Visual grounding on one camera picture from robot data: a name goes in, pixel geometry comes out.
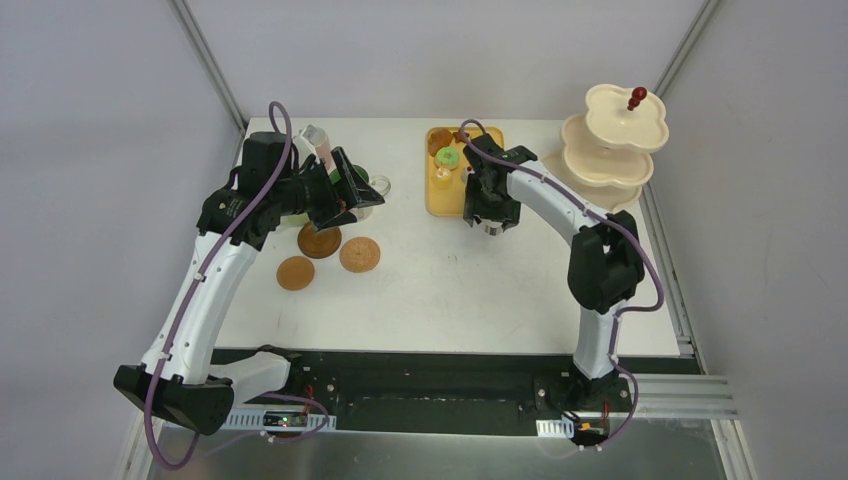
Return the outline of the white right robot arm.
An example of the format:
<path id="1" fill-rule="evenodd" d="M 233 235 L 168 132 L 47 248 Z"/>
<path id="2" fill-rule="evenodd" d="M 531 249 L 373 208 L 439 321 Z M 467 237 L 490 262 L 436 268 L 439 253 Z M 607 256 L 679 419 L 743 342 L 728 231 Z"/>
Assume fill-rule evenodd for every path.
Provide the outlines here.
<path id="1" fill-rule="evenodd" d="M 645 277 L 635 220 L 625 211 L 611 214 L 591 206 L 524 146 L 504 150 L 487 133 L 458 136 L 470 164 L 464 220 L 495 236 L 517 226 L 527 206 L 570 248 L 567 285 L 580 306 L 580 324 L 563 395 L 580 409 L 593 409 L 618 378 L 616 315 Z"/>

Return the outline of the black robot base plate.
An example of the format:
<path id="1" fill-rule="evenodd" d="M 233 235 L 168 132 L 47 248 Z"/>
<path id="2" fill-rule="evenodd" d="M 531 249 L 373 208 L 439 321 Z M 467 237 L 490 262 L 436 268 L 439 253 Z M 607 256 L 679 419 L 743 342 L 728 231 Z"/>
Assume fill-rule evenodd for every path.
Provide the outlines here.
<path id="1" fill-rule="evenodd" d="M 617 370 L 582 380 L 568 355 L 299 350 L 284 386 L 254 404 L 315 401 L 343 432 L 534 436 L 575 415 L 608 431 L 633 418 L 638 384 Z"/>

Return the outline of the metal tongs with black tips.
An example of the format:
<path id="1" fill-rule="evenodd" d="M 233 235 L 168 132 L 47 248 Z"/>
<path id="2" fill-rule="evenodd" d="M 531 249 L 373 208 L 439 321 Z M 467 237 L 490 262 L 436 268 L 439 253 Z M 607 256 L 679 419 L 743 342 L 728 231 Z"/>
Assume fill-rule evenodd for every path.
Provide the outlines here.
<path id="1" fill-rule="evenodd" d="M 480 227 L 487 235 L 490 236 L 501 235 L 504 231 L 503 224 L 499 222 L 481 222 Z"/>

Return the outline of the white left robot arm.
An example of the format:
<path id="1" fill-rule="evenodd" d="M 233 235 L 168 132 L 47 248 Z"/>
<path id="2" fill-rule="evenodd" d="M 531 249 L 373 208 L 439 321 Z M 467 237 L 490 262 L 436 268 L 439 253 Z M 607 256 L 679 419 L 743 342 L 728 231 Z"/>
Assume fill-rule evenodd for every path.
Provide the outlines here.
<path id="1" fill-rule="evenodd" d="M 117 391 L 142 411 L 200 435 L 217 432 L 231 409 L 269 392 L 297 402 L 305 378 L 294 354 L 273 346 L 228 366 L 212 355 L 239 284 L 283 218 L 305 214 L 319 231 L 356 222 L 355 209 L 382 205 L 336 146 L 328 169 L 296 136 L 258 132 L 243 144 L 242 162 L 202 204 L 192 259 L 160 333 L 137 365 L 121 365 Z"/>

